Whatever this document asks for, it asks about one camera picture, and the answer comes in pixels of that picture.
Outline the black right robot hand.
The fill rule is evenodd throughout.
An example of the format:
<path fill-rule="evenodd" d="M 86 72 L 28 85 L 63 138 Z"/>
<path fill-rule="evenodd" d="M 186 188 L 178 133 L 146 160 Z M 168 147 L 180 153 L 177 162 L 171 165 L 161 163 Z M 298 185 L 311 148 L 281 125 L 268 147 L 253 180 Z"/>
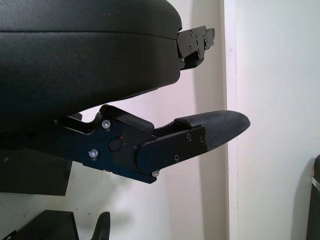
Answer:
<path fill-rule="evenodd" d="M 111 215 L 106 211 L 99 215 L 91 240 L 109 240 Z"/>

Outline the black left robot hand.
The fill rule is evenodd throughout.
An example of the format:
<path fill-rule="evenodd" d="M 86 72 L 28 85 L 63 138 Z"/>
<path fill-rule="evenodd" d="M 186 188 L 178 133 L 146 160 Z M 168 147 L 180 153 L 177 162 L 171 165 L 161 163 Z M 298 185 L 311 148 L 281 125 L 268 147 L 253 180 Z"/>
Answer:
<path fill-rule="evenodd" d="M 111 105 L 198 67 L 215 30 L 183 30 L 165 0 L 3 0 L 0 147 L 31 149 L 151 184 L 212 151 L 250 120 L 230 110 L 155 128 Z"/>

